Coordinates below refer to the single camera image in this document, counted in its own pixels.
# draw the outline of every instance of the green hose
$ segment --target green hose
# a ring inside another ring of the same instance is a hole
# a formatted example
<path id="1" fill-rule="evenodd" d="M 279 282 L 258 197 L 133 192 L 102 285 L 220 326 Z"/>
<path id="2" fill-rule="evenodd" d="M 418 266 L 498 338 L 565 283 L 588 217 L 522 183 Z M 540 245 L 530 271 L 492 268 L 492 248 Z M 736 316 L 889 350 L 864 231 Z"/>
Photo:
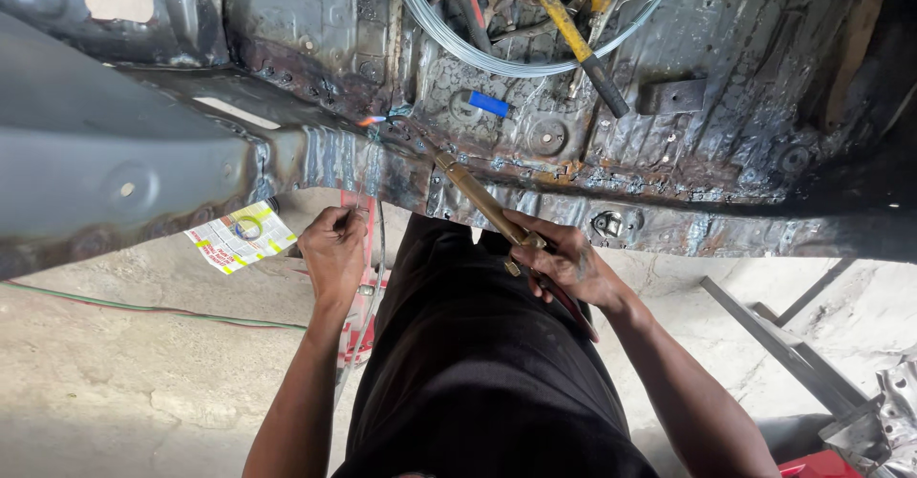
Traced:
<path id="1" fill-rule="evenodd" d="M 151 312 L 151 313 L 171 313 L 177 315 L 178 317 L 186 317 L 190 319 L 203 319 L 203 320 L 213 320 L 215 322 L 222 322 L 226 324 L 231 324 L 234 326 L 241 326 L 243 328 L 281 328 L 281 329 L 296 329 L 299 331 L 305 331 L 305 326 L 300 326 L 298 324 L 284 324 L 282 322 L 269 322 L 267 320 L 255 320 L 255 319 L 239 319 L 235 317 L 221 317 L 219 315 L 207 315 L 201 313 L 195 313 L 187 310 L 180 310 L 176 308 L 156 308 L 156 307 L 138 307 L 136 305 L 126 305 L 124 303 L 115 303 L 112 301 L 104 301 L 102 299 L 94 299 L 92 297 L 77 296 L 75 294 L 67 294 L 66 292 L 55 292 L 54 290 L 47 290 L 45 288 L 39 288 L 37 286 L 29 285 L 19 285 L 17 283 L 11 282 L 0 282 L 0 285 L 4 285 L 8 288 L 15 288 L 17 290 L 29 290 L 32 292 L 38 292 L 39 294 L 45 294 L 46 296 L 57 296 L 63 297 L 64 299 L 69 299 L 71 301 L 88 303 L 92 305 L 98 305 L 100 307 L 106 308 L 115 308 L 119 310 L 130 310 L 130 311 L 141 311 L 141 312 Z"/>

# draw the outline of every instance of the concrete floor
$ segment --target concrete floor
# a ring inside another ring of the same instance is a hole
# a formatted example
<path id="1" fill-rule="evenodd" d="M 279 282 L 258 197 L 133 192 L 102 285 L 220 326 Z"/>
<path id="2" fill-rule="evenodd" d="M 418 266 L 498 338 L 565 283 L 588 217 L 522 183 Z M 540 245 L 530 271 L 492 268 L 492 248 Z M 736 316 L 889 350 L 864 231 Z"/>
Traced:
<path id="1" fill-rule="evenodd" d="M 298 232 L 338 201 L 336 190 L 296 191 L 281 197 L 281 217 Z M 391 205 L 385 214 L 393 261 L 408 214 Z M 832 260 L 601 254 L 752 416 L 824 412 L 698 282 L 710 275 L 747 305 L 762 301 L 779 313 Z M 288 270 L 296 264 L 277 256 L 226 276 L 179 234 L 18 281 L 135 305 L 307 324 L 312 289 Z M 874 372 L 897 363 L 917 341 L 913 297 L 917 267 L 856 261 L 788 328 L 874 394 Z M 636 373 L 610 328 L 598 324 L 599 352 L 633 439 L 662 475 L 680 475 Z M 237 475 L 301 337 L 0 288 L 3 474 Z M 351 374 L 335 413 L 332 469 L 343 459 L 360 377 L 361 370 Z"/>

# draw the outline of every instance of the car underbody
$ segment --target car underbody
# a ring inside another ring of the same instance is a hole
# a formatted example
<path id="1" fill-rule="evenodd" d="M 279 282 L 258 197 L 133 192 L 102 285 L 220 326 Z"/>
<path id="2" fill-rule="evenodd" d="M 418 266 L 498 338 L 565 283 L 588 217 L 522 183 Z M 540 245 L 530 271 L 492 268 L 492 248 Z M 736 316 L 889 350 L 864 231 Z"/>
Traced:
<path id="1" fill-rule="evenodd" d="M 152 0 L 142 23 L 93 18 L 85 0 L 0 0 L 0 279 L 312 186 L 489 227 L 417 133 L 357 127 L 393 114 L 428 126 L 507 207 L 593 245 L 917 261 L 915 2 L 659 0 L 603 59 L 631 107 L 616 119 L 588 83 L 567 96 L 573 72 L 463 62 L 403 0 Z M 645 3 L 620 3 L 605 39 Z M 519 28 L 546 18 L 516 5 Z M 505 27 L 494 17 L 491 36 Z M 556 31 L 493 55 L 572 57 Z M 469 106 L 469 91 L 512 117 Z"/>

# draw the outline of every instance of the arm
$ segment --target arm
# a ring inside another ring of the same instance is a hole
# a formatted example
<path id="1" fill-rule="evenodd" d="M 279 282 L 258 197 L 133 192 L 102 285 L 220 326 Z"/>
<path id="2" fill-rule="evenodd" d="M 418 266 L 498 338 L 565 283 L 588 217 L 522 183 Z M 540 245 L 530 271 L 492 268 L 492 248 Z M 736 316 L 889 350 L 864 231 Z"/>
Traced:
<path id="1" fill-rule="evenodd" d="M 325 477 L 338 341 L 360 285 L 366 233 L 359 214 L 328 207 L 299 237 L 297 243 L 312 278 L 315 309 L 251 445 L 243 477 Z"/>
<path id="2" fill-rule="evenodd" d="M 779 476 L 751 417 L 653 318 L 649 309 L 573 226 L 504 210 L 512 222 L 556 244 L 556 254 L 516 247 L 512 256 L 602 310 L 647 389 L 659 421 L 693 476 Z M 550 293 L 529 287 L 546 302 Z"/>

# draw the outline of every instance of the coiled wire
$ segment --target coiled wire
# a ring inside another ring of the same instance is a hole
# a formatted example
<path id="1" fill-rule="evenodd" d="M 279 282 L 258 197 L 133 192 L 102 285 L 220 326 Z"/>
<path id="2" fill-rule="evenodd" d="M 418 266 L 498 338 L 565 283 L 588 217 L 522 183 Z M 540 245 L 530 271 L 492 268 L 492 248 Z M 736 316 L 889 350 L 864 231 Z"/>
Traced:
<path id="1" fill-rule="evenodd" d="M 411 14 L 414 15 L 417 23 L 436 40 L 449 53 L 459 58 L 462 62 L 470 64 L 475 68 L 490 72 L 491 74 L 503 75 L 505 77 L 517 77 L 522 79 L 531 79 L 533 77 L 544 77 L 545 75 L 561 74 L 577 68 L 579 62 L 571 59 L 565 62 L 556 62 L 553 64 L 524 64 L 522 62 L 509 62 L 486 54 L 468 44 L 458 34 L 452 31 L 442 18 L 437 15 L 433 7 L 427 3 L 427 0 L 403 0 Z M 612 50 L 616 49 L 625 39 L 630 37 L 637 28 L 646 23 L 649 15 L 653 14 L 656 7 L 662 0 L 648 0 L 643 8 L 637 13 L 636 17 L 631 20 L 612 40 L 595 50 L 597 57 L 602 57 Z"/>

